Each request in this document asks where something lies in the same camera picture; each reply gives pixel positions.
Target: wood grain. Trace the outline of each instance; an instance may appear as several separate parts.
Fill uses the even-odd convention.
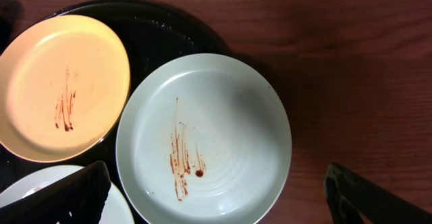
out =
[[[88,0],[19,0],[14,34]],[[188,11],[277,90],[289,180],[262,223],[331,223],[337,161],[432,211],[432,0],[152,0]]]

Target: dirty plate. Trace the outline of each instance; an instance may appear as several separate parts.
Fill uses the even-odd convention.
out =
[[[129,86],[126,50],[104,23],[37,23],[0,56],[0,143],[29,161],[74,157],[113,127]]]
[[[290,126],[276,92],[251,67],[189,55],[135,90],[116,159],[126,196],[149,223],[256,223],[286,182]]]
[[[81,166],[59,165],[48,167],[23,177],[0,194],[0,208],[35,193],[50,184],[80,170]],[[102,210],[100,224],[131,224],[134,218],[122,193],[113,183]]]

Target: sauce stain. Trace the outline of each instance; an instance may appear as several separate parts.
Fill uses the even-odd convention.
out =
[[[196,147],[199,169],[196,168],[196,163],[191,167],[191,157],[186,144],[187,126],[184,122],[177,123],[178,98],[175,101],[174,129],[173,133],[171,133],[171,154],[169,155],[169,164],[171,165],[171,171],[174,176],[175,194],[178,201],[181,202],[189,194],[186,176],[190,175],[192,168],[194,168],[195,175],[202,177],[205,173],[205,163],[202,160],[202,155],[199,154],[198,147]]]
[[[69,81],[69,69],[66,68],[66,79],[65,79],[65,87],[61,91],[61,94],[57,98],[57,104],[55,106],[55,127],[57,129],[60,128],[61,123],[63,123],[64,130],[66,132],[70,130],[74,130],[74,126],[72,123],[72,109],[74,108],[74,98],[76,97],[76,91],[70,89],[70,81]]]

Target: plate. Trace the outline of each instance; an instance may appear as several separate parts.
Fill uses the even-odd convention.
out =
[[[224,55],[175,59],[135,90],[117,169],[149,223],[256,223],[288,177],[284,106],[258,72]]]
[[[0,57],[0,142],[29,161],[74,157],[102,139],[130,87],[126,50],[85,16],[35,24]]]
[[[23,197],[33,194],[54,182],[80,170],[81,166],[58,165],[47,167],[23,177],[0,194],[0,207],[11,204]],[[103,207],[101,224],[134,223],[128,203],[113,183]]]

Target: brown stain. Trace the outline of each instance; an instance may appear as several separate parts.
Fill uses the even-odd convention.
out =
[[[169,155],[169,164],[171,165],[171,171],[174,176],[175,194],[178,201],[183,201],[183,199],[189,194],[186,176],[191,174],[192,168],[196,169],[196,163],[191,167],[190,155],[186,144],[187,126],[184,122],[177,123],[178,98],[175,101],[174,130],[170,136],[171,154]],[[201,174],[195,172],[195,175],[202,177],[204,175],[205,164],[201,159],[202,156],[198,153],[198,147],[196,147],[196,152],[198,157],[197,161],[200,166],[200,169],[196,170],[196,172],[200,171]]]
[[[70,81],[69,81],[69,69],[66,68],[66,78],[65,78],[65,87],[61,91],[61,95],[57,98],[57,104],[55,106],[55,127],[57,129],[60,128],[61,121],[63,121],[64,130],[66,132],[70,130],[74,130],[72,124],[72,109],[74,108],[74,98],[76,97],[76,91],[70,90]]]

